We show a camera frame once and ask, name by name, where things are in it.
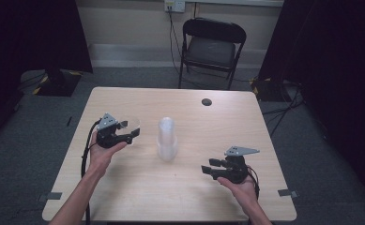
wooden table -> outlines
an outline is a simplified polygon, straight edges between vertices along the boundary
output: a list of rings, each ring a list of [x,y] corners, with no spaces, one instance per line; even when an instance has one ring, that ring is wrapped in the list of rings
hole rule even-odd
[[[209,98],[211,106],[202,99]],[[89,129],[105,113],[136,116],[141,134],[132,145],[116,153],[90,201],[91,219],[101,221],[244,221],[231,192],[201,166],[209,158],[224,159],[231,146],[255,148],[246,163],[258,173],[259,202],[271,220],[294,220],[296,209],[266,129],[255,95],[251,92],[146,88],[95,88],[66,154],[43,218],[51,220],[80,180],[82,154]],[[171,162],[157,154],[158,122],[175,120],[178,153]]]

chair seat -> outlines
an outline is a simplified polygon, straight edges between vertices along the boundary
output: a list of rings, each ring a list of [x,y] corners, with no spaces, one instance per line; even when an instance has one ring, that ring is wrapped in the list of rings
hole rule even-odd
[[[216,67],[232,68],[236,46],[233,43],[193,37],[186,52],[185,60]]]

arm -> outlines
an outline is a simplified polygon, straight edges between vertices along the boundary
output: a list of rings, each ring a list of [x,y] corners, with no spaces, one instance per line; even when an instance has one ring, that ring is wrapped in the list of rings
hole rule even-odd
[[[252,224],[271,225],[270,220],[267,218],[256,198],[254,183],[249,176],[247,176],[243,183],[238,185],[223,177],[219,177],[217,180],[221,185],[232,191],[232,194],[237,199],[237,202],[240,204],[243,212],[250,218]]]
[[[92,134],[91,144],[97,142],[97,132]],[[80,224],[85,208],[88,205],[95,187],[100,178],[106,173],[112,155],[127,144],[118,143],[109,149],[104,149],[97,144],[91,146],[90,163],[88,170],[81,179],[77,187],[66,200],[65,204],[59,209],[50,224]]]

metal bracket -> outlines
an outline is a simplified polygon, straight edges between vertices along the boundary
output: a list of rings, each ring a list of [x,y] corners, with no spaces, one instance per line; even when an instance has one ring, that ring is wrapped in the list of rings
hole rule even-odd
[[[248,155],[248,154],[255,154],[255,153],[259,153],[259,150],[257,149],[252,149],[252,148],[246,148],[246,147],[237,147],[237,146],[232,146],[231,148],[229,148],[229,150],[227,150],[225,152],[225,156],[231,156],[231,157],[239,157],[239,156],[244,156],[244,155]]]
[[[114,117],[112,117],[108,113],[105,113],[99,122],[98,131],[108,128],[110,126],[117,125],[117,124],[118,124],[118,121]]]

chair backrest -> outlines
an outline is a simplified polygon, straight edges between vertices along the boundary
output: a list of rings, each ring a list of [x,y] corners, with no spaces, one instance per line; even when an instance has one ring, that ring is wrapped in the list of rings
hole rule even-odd
[[[244,44],[246,32],[232,22],[219,22],[205,18],[193,18],[183,25],[183,36],[195,36]]]

